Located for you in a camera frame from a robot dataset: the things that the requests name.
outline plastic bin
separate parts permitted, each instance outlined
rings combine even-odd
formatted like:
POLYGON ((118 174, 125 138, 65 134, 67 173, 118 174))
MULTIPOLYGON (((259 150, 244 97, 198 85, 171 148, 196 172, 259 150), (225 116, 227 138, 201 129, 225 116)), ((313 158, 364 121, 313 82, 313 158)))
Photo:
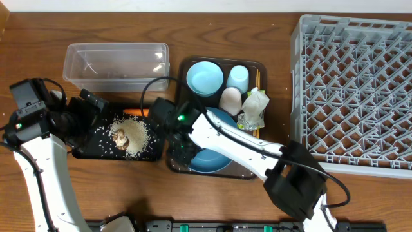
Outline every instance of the plastic bin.
POLYGON ((412 179, 412 23, 304 15, 290 57, 290 138, 326 171, 412 179))
MULTIPOLYGON (((156 77, 169 75, 165 43, 83 43, 69 45, 63 79, 93 92, 141 92, 156 77)), ((164 91, 168 80, 150 85, 164 91)))

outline wood surface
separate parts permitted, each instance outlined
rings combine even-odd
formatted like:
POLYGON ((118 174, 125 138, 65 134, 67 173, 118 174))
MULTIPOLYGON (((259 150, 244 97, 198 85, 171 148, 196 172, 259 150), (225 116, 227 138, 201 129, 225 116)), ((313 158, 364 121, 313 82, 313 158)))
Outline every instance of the wood surface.
MULTIPOLYGON (((290 35, 302 14, 11 13, 0 42, 0 124, 16 110, 9 85, 31 77, 61 83, 68 97, 79 90, 62 80, 66 49, 72 43, 165 42, 171 75, 190 56, 249 59, 268 71, 266 128, 262 138, 286 143, 292 103, 290 35)), ((411 14, 339 14, 412 21, 411 14)), ((175 84, 165 93, 174 98, 175 84)), ((111 101, 138 101, 139 93, 101 93, 111 101)), ((70 177, 86 219, 101 220, 129 210, 138 220, 173 218, 208 221, 291 220, 268 198, 258 179, 233 180, 169 171, 164 160, 128 162, 68 157, 70 177)), ((350 189, 348 206, 333 209, 340 220, 384 222, 388 231, 412 228, 412 181, 336 175, 350 189)), ((329 202, 344 193, 328 182, 329 202)), ((1 231, 34 231, 23 174, 11 152, 0 149, 1 231)))

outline white crate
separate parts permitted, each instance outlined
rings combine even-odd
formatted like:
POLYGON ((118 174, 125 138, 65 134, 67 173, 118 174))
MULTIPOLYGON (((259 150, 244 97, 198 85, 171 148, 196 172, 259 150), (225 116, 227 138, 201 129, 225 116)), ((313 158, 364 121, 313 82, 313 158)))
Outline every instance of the white crate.
POLYGON ((412 23, 304 15, 290 138, 326 171, 412 179, 412 23))

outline plastic bag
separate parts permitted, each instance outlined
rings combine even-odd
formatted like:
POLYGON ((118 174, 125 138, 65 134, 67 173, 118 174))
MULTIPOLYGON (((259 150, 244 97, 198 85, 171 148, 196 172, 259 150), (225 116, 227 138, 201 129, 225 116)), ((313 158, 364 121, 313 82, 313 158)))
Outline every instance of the plastic bag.
POLYGON ((256 130, 265 126, 262 111, 269 103, 269 98, 258 88, 253 88, 251 93, 243 103, 244 113, 238 115, 238 128, 242 130, 256 130))

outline orange carrot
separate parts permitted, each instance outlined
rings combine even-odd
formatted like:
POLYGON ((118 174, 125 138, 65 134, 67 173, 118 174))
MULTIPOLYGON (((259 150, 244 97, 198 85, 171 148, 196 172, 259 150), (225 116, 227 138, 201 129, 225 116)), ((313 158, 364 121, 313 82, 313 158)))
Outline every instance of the orange carrot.
MULTIPOLYGON (((149 109, 143 109, 143 112, 146 117, 149 115, 149 109)), ((124 109, 123 113, 134 116, 142 116, 142 112, 140 111, 140 109, 124 109)))

